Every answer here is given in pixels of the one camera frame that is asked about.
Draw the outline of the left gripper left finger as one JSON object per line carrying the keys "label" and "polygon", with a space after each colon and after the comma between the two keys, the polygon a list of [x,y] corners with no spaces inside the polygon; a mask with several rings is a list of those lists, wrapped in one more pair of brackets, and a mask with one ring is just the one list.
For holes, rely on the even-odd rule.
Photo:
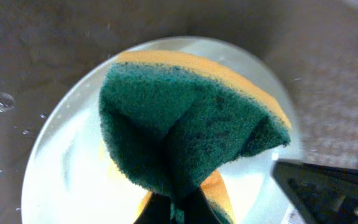
{"label": "left gripper left finger", "polygon": [[142,211],[134,224],[170,224],[170,197],[149,192],[142,206]]}

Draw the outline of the pale green plate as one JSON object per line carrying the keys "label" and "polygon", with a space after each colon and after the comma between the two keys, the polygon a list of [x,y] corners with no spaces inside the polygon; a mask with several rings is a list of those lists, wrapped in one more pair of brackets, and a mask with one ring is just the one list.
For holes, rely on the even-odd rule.
{"label": "pale green plate", "polygon": [[[176,50],[206,57],[272,95],[291,122],[291,142],[219,168],[236,223],[287,223],[293,206],[271,176],[278,159],[300,160],[300,124],[278,78],[248,51],[205,37],[171,37],[137,50]],[[105,153],[99,89],[112,60],[84,76],[52,111],[33,146],[21,199],[23,223],[132,223],[146,190],[127,180]]]}

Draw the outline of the green yellow sponge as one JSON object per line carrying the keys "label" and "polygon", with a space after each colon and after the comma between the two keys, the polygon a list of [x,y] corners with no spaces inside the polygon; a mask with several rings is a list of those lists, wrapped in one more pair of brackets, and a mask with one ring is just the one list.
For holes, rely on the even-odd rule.
{"label": "green yellow sponge", "polygon": [[221,223],[233,223],[218,168],[290,143],[275,98],[224,65],[167,50],[119,54],[99,92],[101,132],[121,173],[148,193],[181,201],[201,187]]}

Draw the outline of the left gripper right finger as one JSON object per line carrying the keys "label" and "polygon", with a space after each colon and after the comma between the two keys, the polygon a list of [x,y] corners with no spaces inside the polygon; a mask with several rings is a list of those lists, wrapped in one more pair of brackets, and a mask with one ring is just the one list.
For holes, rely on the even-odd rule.
{"label": "left gripper right finger", "polygon": [[187,195],[181,205],[184,211],[185,224],[221,224],[208,203],[201,187]]}

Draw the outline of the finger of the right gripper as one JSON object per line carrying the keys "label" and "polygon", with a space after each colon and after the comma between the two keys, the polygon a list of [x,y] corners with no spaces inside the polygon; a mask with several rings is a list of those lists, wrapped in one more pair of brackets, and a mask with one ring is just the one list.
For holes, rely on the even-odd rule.
{"label": "finger of the right gripper", "polygon": [[272,177],[305,223],[358,223],[358,170],[278,160]]}

